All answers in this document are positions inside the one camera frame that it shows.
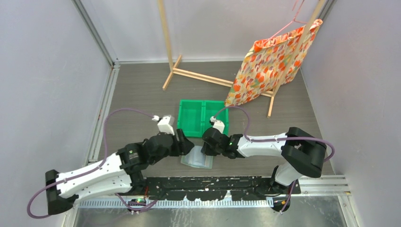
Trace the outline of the sage green card holder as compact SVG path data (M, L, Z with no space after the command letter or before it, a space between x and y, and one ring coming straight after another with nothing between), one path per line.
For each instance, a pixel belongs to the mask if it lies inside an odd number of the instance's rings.
M202 146L194 146L191 151L181 157L181 164L203 169L212 169L213 156L207 156L202 153Z

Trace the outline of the green plastic double bin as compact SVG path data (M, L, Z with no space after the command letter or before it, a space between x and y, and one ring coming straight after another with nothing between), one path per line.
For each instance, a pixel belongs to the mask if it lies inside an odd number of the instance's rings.
M223 101L182 99L177 128L182 129L186 137L201 138L205 130L211 127L210 118L224 107Z

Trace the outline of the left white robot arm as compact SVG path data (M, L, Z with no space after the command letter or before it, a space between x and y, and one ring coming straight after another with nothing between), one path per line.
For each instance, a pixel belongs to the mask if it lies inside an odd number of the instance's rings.
M176 135L159 133L142 142L130 143L99 161L81 169L45 174L46 200L49 215L70 210L74 204L109 194L141 195L146 188L142 171L165 157L187 155L191 142L178 129Z

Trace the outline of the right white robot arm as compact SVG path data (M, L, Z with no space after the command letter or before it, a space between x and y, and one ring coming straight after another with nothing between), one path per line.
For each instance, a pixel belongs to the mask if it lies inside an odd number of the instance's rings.
M202 140L207 156L223 155L230 159L253 156L282 157L285 163L277 166L272 174L270 189L282 194L290 184L302 176L319 178L326 155L327 143L310 136L297 127L273 136L227 136L218 129L207 129Z

